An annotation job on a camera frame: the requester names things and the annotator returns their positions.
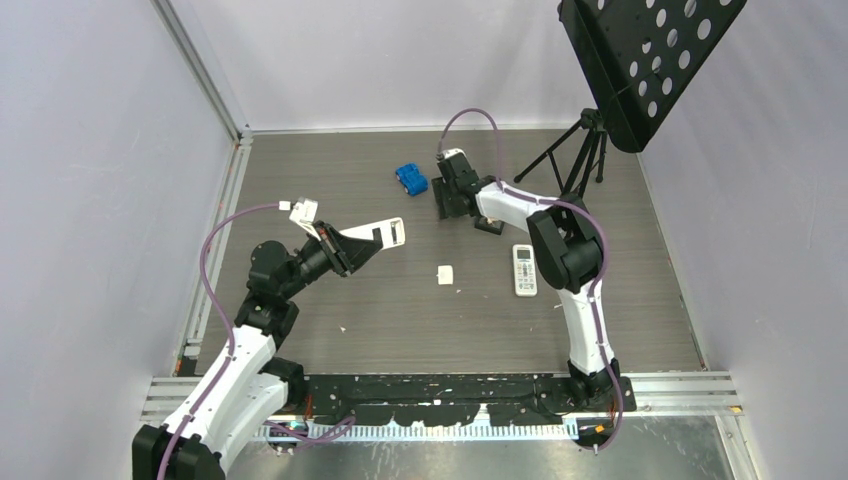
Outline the white remote with black window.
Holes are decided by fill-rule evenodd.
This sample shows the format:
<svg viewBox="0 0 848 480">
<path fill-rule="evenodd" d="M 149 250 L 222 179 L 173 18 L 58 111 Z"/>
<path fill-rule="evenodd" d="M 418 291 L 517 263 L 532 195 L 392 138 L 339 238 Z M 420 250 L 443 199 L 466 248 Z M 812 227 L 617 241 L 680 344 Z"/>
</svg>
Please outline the white remote with black window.
<svg viewBox="0 0 848 480">
<path fill-rule="evenodd" d="M 349 238 L 380 241 L 382 250 L 403 246 L 406 243 L 405 225 L 401 217 L 349 227 L 341 230 L 340 233 Z"/>
</svg>

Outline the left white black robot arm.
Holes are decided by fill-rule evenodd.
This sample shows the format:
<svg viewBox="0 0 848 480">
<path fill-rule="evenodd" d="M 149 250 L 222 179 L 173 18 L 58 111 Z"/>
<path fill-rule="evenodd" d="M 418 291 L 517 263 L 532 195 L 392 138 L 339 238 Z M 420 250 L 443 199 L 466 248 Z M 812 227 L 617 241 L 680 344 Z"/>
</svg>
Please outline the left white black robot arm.
<svg viewBox="0 0 848 480">
<path fill-rule="evenodd" d="M 318 221 L 299 250 L 269 240 L 251 253 L 245 297 L 207 373 L 160 426 L 132 442 L 134 479 L 223 479 L 270 416 L 307 398 L 302 365 L 278 357 L 299 314 L 293 298 L 322 275 L 347 277 L 381 250 L 406 242 L 396 217 L 342 231 Z"/>
</svg>

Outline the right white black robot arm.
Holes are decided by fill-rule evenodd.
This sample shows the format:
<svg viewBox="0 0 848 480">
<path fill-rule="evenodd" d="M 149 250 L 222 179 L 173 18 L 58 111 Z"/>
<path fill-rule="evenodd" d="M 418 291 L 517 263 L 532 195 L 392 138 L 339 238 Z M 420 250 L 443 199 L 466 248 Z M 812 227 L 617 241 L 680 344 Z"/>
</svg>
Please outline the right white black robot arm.
<svg viewBox="0 0 848 480">
<path fill-rule="evenodd" d="M 494 176 L 479 176 L 461 149 L 436 156 L 440 171 L 431 185 L 442 219 L 470 216 L 476 228 L 500 234 L 505 226 L 528 233 L 531 269 L 518 275 L 531 287 L 539 276 L 558 295 L 569 336 L 569 380 L 574 403 L 596 410 L 611 396 L 624 404 L 620 370 L 609 344 L 603 308 L 602 277 L 606 237 L 573 194 L 544 197 L 518 190 Z"/>
</svg>

